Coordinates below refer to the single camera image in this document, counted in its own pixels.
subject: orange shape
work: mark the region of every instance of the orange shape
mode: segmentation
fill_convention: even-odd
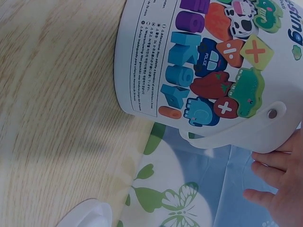
[[[172,119],[180,119],[182,117],[182,113],[179,110],[170,108],[168,106],[161,106],[159,108],[159,113]]]
[[[244,43],[245,42],[240,39],[234,39],[219,43],[216,48],[231,66],[239,69],[243,64],[243,57],[240,55],[240,50]]]
[[[229,27],[231,20],[225,15],[226,7],[213,2],[209,5],[208,13],[205,15],[205,28],[217,39],[228,41],[232,39]]]

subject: purple letter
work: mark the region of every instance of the purple letter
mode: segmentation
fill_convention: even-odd
[[[182,0],[180,8],[198,13],[208,13],[210,0]]]
[[[205,26],[204,17],[197,13],[181,11],[176,18],[176,27],[179,30],[196,33],[202,32]]]

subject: finger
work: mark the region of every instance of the finger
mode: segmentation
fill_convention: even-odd
[[[300,130],[297,129],[294,131],[294,133],[291,135],[291,137],[278,149],[277,151],[283,151],[283,152],[292,152],[294,149],[295,143],[300,139]]]
[[[280,169],[284,172],[287,170],[287,161],[290,154],[284,152],[273,151],[268,154],[258,154],[253,152],[252,158],[258,162],[261,162],[269,167]]]
[[[303,161],[303,128],[298,130],[297,140],[293,145],[293,158]]]
[[[256,203],[269,209],[271,201],[274,198],[274,194],[270,192],[259,192],[253,189],[246,189],[243,193],[243,197],[248,201]]]
[[[285,173],[279,169],[265,166],[260,162],[254,162],[251,165],[251,169],[255,173],[255,175],[257,175],[267,184],[275,188],[279,188],[281,177]]]

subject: blue letter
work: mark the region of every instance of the blue letter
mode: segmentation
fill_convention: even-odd
[[[184,102],[183,98],[186,98],[189,94],[189,90],[182,87],[171,87],[166,84],[162,85],[161,92],[165,95],[166,101],[169,106],[182,109]]]
[[[169,63],[179,66],[183,66],[185,62],[197,64],[198,51],[196,46],[200,45],[200,35],[174,32],[171,36],[171,42],[176,44],[169,51]]]

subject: red strawberry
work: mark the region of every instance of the red strawberry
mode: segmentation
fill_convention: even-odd
[[[213,84],[207,87],[202,87],[197,85],[195,82],[190,85],[190,89],[197,96],[208,99],[218,99],[227,95],[228,91],[231,89],[232,82],[222,82],[218,84]]]
[[[224,72],[224,71],[211,72],[203,78],[194,79],[193,83],[202,87],[206,87],[213,84],[226,82],[228,81],[228,78],[229,78],[228,72]]]

